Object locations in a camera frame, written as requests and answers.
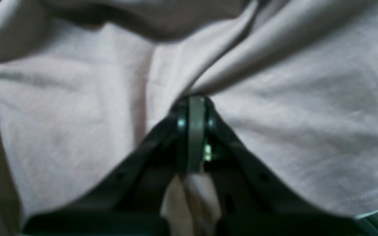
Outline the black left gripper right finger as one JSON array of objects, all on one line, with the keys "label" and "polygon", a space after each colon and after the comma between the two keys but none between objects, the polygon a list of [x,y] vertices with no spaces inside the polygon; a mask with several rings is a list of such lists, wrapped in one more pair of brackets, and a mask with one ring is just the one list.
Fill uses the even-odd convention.
[{"label": "black left gripper right finger", "polygon": [[216,236],[369,236],[356,220],[327,213],[294,193],[246,148],[210,99],[196,101],[203,169],[221,208]]}]

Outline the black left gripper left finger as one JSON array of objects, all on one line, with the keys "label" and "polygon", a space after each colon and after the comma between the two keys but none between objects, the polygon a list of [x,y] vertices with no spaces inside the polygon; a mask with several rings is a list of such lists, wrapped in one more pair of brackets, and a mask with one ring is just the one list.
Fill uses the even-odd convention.
[{"label": "black left gripper left finger", "polygon": [[160,215],[171,180],[188,170],[190,99],[177,101],[143,142],[96,187],[60,209],[30,217],[27,236],[169,236]]}]

